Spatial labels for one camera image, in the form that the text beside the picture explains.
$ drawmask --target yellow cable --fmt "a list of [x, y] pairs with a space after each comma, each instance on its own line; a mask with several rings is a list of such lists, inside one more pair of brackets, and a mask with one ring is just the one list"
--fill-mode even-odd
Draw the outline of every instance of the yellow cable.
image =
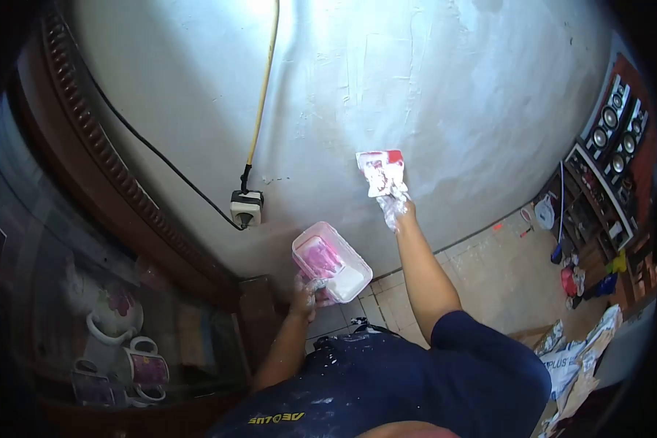
[[261, 99], [258, 102], [258, 113], [255, 115], [255, 132], [251, 141], [251, 150], [248, 153], [247, 165], [253, 163], [253, 154], [256, 152], [256, 143], [258, 142], [258, 133], [261, 131], [261, 120], [263, 120], [263, 107], [265, 106], [265, 95], [268, 92], [268, 80], [270, 79], [270, 67], [272, 66], [272, 55], [275, 52], [275, 40], [277, 38], [277, 22], [280, 19], [280, 0], [275, 0], [275, 17], [272, 22], [272, 36], [270, 38], [270, 48], [268, 48], [268, 63], [265, 65], [265, 78], [263, 79], [263, 88], [261, 89]]

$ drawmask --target glass cabinet door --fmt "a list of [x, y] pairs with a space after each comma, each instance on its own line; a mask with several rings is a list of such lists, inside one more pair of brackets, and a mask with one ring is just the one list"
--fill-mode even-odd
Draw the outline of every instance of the glass cabinet door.
[[247, 385], [234, 315], [194, 299], [47, 175], [0, 103], [0, 319], [38, 395], [143, 408]]

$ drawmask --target wooden cabinet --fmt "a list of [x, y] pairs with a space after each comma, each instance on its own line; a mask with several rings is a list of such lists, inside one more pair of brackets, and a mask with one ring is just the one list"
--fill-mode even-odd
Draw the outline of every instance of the wooden cabinet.
[[[73, 50], [47, 14], [0, 102], [0, 342], [64, 436], [200, 435], [273, 333], [254, 337], [239, 279], [122, 162]], [[253, 293], [254, 323], [273, 320], [268, 285]], [[127, 353], [133, 337], [153, 341]]]

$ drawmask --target black cable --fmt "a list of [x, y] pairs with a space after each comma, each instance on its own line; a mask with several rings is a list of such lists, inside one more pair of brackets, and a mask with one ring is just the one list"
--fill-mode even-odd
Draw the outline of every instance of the black cable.
[[85, 58], [82, 56], [82, 53], [80, 52], [80, 48], [78, 47], [78, 43], [76, 42], [76, 38], [70, 32], [70, 27], [66, 23], [66, 21], [64, 20], [62, 15], [61, 15], [61, 22], [64, 23], [64, 27], [68, 31], [68, 33], [70, 35], [70, 39], [73, 41], [73, 45], [76, 47], [76, 52], [78, 53], [78, 57], [80, 58], [80, 61], [82, 62], [82, 65], [85, 67], [85, 71], [88, 73], [88, 76], [90, 77], [90, 80], [92, 81], [93, 85], [95, 85], [95, 89], [100, 94], [100, 97], [102, 97], [102, 100], [105, 101], [105, 103], [107, 104], [107, 107], [109, 107], [109, 109], [112, 110], [112, 112], [119, 119], [119, 121], [122, 122], [122, 124], [131, 132], [131, 134], [133, 134], [137, 139], [139, 139], [139, 141], [141, 143], [146, 145], [146, 147], [148, 147], [151, 150], [151, 152], [155, 153], [158, 156], [158, 158], [163, 160], [163, 162], [166, 163], [168, 165], [168, 167], [171, 168], [173, 170], [173, 172], [175, 172], [185, 183], [187, 183], [187, 185], [190, 186], [190, 188], [192, 188], [195, 191], [196, 194], [200, 195], [202, 199], [206, 200], [208, 204], [210, 204], [212, 207], [214, 207], [216, 212], [218, 212], [219, 215], [221, 215], [224, 219], [226, 219], [226, 221], [228, 223], [230, 223], [234, 228], [236, 228], [236, 230], [244, 231], [246, 229], [246, 227], [238, 226], [236, 223], [234, 223], [234, 221], [231, 220], [231, 218], [229, 216], [227, 216], [226, 213], [221, 211], [221, 209], [211, 199], [209, 199], [207, 197], [207, 195], [202, 193], [201, 190], [199, 188], [197, 188], [197, 186], [195, 186], [192, 181], [188, 180], [188, 178], [182, 172], [180, 172], [180, 170], [178, 170], [178, 168], [176, 168], [173, 165], [173, 163], [170, 162], [170, 160], [165, 157], [165, 155], [160, 153], [160, 151], [158, 151], [158, 149], [156, 149], [154, 147], [154, 145], [150, 144], [147, 139], [145, 139], [141, 134], [139, 134], [139, 132], [136, 129], [134, 129], [133, 126], [131, 126], [131, 123], [129, 123], [127, 121], [127, 119], [124, 118], [124, 116], [122, 114], [120, 114], [119, 111], [117, 111], [114, 108], [114, 105], [107, 98], [107, 96], [105, 95], [105, 92], [102, 90], [102, 88], [100, 88], [100, 85], [97, 83], [97, 81], [95, 80], [95, 77], [90, 72], [90, 68], [88, 67], [88, 63], [85, 62]]

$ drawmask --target tiled floor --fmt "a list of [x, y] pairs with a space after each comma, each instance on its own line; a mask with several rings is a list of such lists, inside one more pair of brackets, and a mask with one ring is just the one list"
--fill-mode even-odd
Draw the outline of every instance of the tiled floor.
[[[510, 334], [552, 324], [562, 318], [568, 339], [586, 336], [606, 308], [607, 300], [582, 302], [576, 310], [565, 307], [560, 266], [550, 262], [556, 245], [549, 231], [528, 225], [518, 212], [471, 238], [436, 254], [456, 286], [462, 307], [473, 318]], [[405, 339], [428, 348], [409, 305], [403, 272], [372, 282], [359, 299], [348, 304], [320, 308], [309, 326], [307, 353], [325, 334], [348, 333], [351, 318], [367, 316]]]

